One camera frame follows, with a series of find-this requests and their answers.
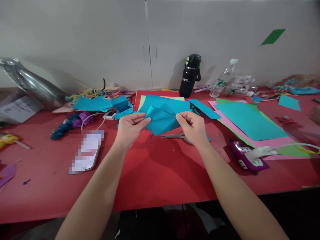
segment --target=scissors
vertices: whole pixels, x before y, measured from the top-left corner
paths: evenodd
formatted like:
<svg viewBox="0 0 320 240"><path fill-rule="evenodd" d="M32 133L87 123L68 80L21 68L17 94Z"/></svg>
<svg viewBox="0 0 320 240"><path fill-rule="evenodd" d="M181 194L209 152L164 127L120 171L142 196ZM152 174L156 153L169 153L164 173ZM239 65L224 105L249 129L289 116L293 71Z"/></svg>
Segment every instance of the scissors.
<svg viewBox="0 0 320 240"><path fill-rule="evenodd" d="M187 143L190 143L192 145L192 143L187 139L186 136L182 136L184 135L184 132L182 133L177 133L177 134L167 134L167 135L162 135L162 138L182 138L184 139Z"/></svg>

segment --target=plug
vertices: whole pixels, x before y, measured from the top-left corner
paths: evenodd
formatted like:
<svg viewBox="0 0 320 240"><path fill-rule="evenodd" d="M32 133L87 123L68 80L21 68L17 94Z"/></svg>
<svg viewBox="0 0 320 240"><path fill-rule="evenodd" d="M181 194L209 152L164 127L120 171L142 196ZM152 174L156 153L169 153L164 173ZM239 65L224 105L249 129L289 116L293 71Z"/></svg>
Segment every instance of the plug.
<svg viewBox="0 0 320 240"><path fill-rule="evenodd" d="M276 151L272 147L258 147L256 149L253 149L249 152L246 152L244 155L247 157L248 160L253 160L256 158L260 158L263 156L269 156L269 155L275 155L277 154Z"/></svg>

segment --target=pink paper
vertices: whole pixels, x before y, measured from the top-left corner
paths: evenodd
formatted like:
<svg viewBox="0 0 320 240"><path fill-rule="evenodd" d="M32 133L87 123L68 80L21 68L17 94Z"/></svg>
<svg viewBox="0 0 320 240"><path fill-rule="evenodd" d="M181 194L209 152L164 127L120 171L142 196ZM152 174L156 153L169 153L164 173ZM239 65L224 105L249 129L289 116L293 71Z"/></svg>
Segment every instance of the pink paper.
<svg viewBox="0 0 320 240"><path fill-rule="evenodd" d="M291 137L282 137L282 138L275 138L275 139L269 139L269 140L262 140L262 141L253 141L251 140L244 132L242 132L236 125L233 124L221 111L219 111L214 105L217 104L217 101L208 101L209 104L214 108L215 112L221 116L219 120L221 120L224 124L226 124L229 128L231 128L233 131L235 131L237 134L239 134L241 137L243 137L245 140L247 140L249 143L251 143L253 146L257 147L264 147L264 146L270 146L270 147L276 147L281 146L284 144L290 144L294 141ZM295 156L288 156L288 155L271 155L264 157L263 160L286 160L286 159L303 159L308 157L295 157Z"/></svg>
<svg viewBox="0 0 320 240"><path fill-rule="evenodd" d="M0 172L0 187L6 184L10 181L11 178L13 178L16 175L17 167L15 164L6 166L1 172Z"/></svg>

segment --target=yellow paper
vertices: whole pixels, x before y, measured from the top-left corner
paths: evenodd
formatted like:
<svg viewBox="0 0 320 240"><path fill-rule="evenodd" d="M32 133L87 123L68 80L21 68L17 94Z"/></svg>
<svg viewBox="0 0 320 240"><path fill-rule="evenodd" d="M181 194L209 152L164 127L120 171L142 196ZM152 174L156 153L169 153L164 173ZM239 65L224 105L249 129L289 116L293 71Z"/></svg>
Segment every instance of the yellow paper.
<svg viewBox="0 0 320 240"><path fill-rule="evenodd" d="M183 97L165 97L165 98L170 98L170 99L174 99L174 100L179 100L179 101L184 101ZM142 105L144 104L144 101L146 100L146 96L145 95L141 95L141 99L140 99L140 105L138 108L138 111L140 110L140 108L142 107Z"/></svg>

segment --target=white cable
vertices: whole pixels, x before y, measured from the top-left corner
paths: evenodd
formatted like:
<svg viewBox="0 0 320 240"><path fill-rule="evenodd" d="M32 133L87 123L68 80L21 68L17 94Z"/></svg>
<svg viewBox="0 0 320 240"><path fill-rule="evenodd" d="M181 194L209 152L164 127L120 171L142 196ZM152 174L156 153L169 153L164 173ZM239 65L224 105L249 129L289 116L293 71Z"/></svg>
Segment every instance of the white cable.
<svg viewBox="0 0 320 240"><path fill-rule="evenodd" d="M105 121L106 119L105 118L103 118L103 121L102 121L102 123L101 123L101 125L96 129L96 130L99 130L99 128L101 128L101 126L104 124L104 121Z"/></svg>
<svg viewBox="0 0 320 240"><path fill-rule="evenodd" d="M312 145L312 144L308 144L308 143L291 143L291 144L285 144L285 145L281 145L281 146L277 146L277 147L270 147L270 151L276 150L278 148L283 148L283 147L286 147L286 146L294 146L294 145L309 146L309 147L316 148L316 149L318 149L320 151L320 147Z"/></svg>
<svg viewBox="0 0 320 240"><path fill-rule="evenodd" d="M103 113L95 113L95 114L92 114L92 115L86 117L86 119L84 119L83 122L82 122L82 124L81 124L81 130L83 130L83 124L84 124L84 122L85 122L89 117L96 116L96 115L98 115L98 114L103 114Z"/></svg>

